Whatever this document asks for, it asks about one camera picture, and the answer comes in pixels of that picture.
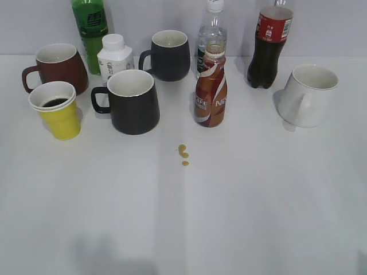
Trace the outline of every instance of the brown label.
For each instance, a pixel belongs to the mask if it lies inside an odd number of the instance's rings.
[[[205,64],[196,87],[195,117],[197,123],[214,127],[224,118],[227,101],[227,82],[224,64]]]

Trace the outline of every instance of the mug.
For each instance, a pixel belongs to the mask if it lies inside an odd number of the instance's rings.
[[[278,112],[285,121],[303,128],[319,126],[339,79],[318,65],[297,66],[280,92]]]
[[[163,30],[153,35],[151,49],[140,55],[139,70],[143,69],[147,56],[151,56],[151,70],[148,72],[160,80],[178,81],[189,73],[189,41],[183,32]]]
[[[101,107],[96,94],[108,94],[109,107]],[[159,105],[153,77],[143,70],[123,70],[107,81],[107,87],[92,90],[92,105],[97,113],[110,113],[112,125],[120,132],[140,135],[159,121]]]
[[[30,93],[27,75],[38,71],[42,83],[52,81],[69,82],[80,95],[88,87],[88,75],[77,49],[70,44],[51,44],[41,48],[36,54],[36,66],[22,72],[24,89]]]

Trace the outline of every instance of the clear water bottle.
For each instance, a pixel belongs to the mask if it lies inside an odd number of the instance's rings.
[[[206,0],[206,12],[199,30],[197,77],[204,70],[204,55],[208,41],[227,44],[227,30],[223,24],[224,0]]]

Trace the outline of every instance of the coffee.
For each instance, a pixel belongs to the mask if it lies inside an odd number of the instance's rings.
[[[62,103],[64,103],[65,101],[67,101],[68,99],[53,99],[47,103],[45,103],[42,107],[54,107],[54,106],[58,106]]]

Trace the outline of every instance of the white cap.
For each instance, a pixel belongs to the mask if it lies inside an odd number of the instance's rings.
[[[224,0],[206,0],[206,9],[211,13],[220,13],[224,8]]]
[[[120,34],[112,33],[102,38],[103,48],[112,52],[117,52],[125,47],[124,38]]]

